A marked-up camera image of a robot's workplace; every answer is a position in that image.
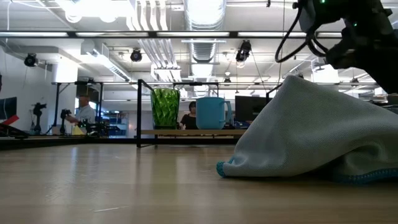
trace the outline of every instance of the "monitor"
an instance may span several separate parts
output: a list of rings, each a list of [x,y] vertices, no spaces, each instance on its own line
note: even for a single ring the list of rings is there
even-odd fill
[[[6,98],[0,100],[0,119],[7,120],[17,114],[17,98]]]
[[[235,120],[239,122],[254,121],[266,104],[265,97],[235,96]]]

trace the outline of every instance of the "mug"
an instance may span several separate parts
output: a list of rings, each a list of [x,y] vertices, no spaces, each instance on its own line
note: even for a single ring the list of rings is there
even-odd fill
[[[225,107],[228,107],[225,119]],[[232,117],[231,102],[219,97],[203,97],[197,99],[198,129],[223,129],[225,122]]]

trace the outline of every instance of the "wooden shelf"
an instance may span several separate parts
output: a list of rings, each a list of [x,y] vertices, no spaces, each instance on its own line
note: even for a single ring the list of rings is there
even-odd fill
[[[141,134],[157,134],[157,135],[243,135],[244,129],[232,130],[141,130]]]

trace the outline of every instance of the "green vase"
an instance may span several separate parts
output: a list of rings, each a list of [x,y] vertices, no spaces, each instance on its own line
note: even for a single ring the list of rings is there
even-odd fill
[[[176,129],[180,107],[180,92],[171,89],[155,89],[150,94],[155,129]]]

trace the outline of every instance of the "woman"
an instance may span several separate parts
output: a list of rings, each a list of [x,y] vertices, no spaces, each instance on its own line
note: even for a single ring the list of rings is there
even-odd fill
[[[197,127],[197,104],[191,102],[189,104],[189,114],[184,115],[180,122],[180,127],[183,129],[185,126],[186,130],[198,129]]]

